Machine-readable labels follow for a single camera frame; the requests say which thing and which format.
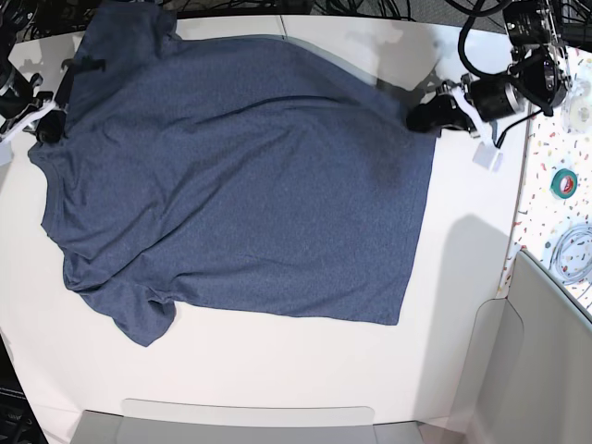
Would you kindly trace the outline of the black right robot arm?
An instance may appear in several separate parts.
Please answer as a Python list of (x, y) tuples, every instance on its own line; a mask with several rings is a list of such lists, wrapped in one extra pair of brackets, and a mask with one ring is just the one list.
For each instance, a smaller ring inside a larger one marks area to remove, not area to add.
[(38, 142), (56, 143), (64, 133), (66, 113), (55, 94), (43, 91), (43, 76), (30, 78), (9, 60), (18, 34), (31, 24), (38, 1), (1, 3), (1, 141), (10, 142), (20, 132), (33, 134)]

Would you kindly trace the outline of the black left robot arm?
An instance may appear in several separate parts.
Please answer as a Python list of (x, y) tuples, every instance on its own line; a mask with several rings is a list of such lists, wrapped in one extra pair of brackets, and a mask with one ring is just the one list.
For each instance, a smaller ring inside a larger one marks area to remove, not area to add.
[[(487, 125), (518, 115), (530, 104), (536, 108), (529, 117), (551, 117), (563, 105), (573, 88), (567, 42), (561, 32), (563, 6), (553, 1), (498, 1), (485, 7), (475, 1), (469, 7), (449, 1), (466, 16), (457, 43), (457, 52), (467, 73), (458, 82), (443, 81), (433, 98), (409, 112), (409, 130), (428, 133), (462, 130), (473, 136), (494, 139), (501, 147), (507, 130), (497, 136)], [(500, 13), (511, 44), (510, 65), (498, 73), (477, 68), (468, 58), (466, 43), (477, 19)]]

